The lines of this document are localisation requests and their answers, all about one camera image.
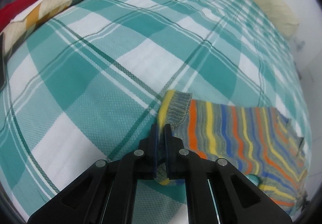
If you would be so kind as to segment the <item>multicolour striped knit sweater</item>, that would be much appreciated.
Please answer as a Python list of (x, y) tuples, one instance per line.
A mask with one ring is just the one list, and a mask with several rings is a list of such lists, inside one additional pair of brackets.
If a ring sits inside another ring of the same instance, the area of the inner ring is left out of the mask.
[(158, 125), (203, 159), (227, 159), (293, 215), (304, 203), (308, 167), (304, 138), (275, 107), (240, 107), (193, 99), (190, 93), (166, 92)]

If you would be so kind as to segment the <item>teal white plaid bedspread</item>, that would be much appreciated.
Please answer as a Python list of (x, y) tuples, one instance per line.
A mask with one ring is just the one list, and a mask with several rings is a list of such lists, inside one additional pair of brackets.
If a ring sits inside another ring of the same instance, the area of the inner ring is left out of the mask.
[(1, 185), (27, 221), (95, 161), (135, 150), (167, 91), (311, 129), (290, 46), (252, 0), (84, 0), (33, 32), (1, 90)]

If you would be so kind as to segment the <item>black smartphone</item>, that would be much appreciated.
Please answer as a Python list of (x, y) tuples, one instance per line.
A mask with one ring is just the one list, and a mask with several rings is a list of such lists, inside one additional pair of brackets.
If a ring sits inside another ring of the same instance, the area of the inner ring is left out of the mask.
[(6, 71), (5, 71), (5, 52), (4, 52), (4, 34), (1, 33), (0, 36), (0, 90), (3, 90), (3, 88), (6, 85), (7, 79), (6, 79)]

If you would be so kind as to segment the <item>cream orange patterned folded cloth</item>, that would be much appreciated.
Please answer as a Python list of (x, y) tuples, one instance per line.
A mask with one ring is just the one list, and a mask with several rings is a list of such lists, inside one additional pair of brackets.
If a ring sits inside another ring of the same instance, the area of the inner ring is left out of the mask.
[(38, 0), (19, 13), (1, 31), (4, 34), (5, 62), (38, 27), (82, 0)]

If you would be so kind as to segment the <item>red folded garment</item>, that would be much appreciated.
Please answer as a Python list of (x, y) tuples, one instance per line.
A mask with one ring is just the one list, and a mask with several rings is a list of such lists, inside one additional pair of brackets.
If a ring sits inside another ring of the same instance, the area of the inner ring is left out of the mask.
[(11, 19), (14, 19), (19, 13), (36, 1), (38, 0), (15, 0), (12, 3), (5, 5), (1, 9), (0, 14), (1, 31), (10, 23)]

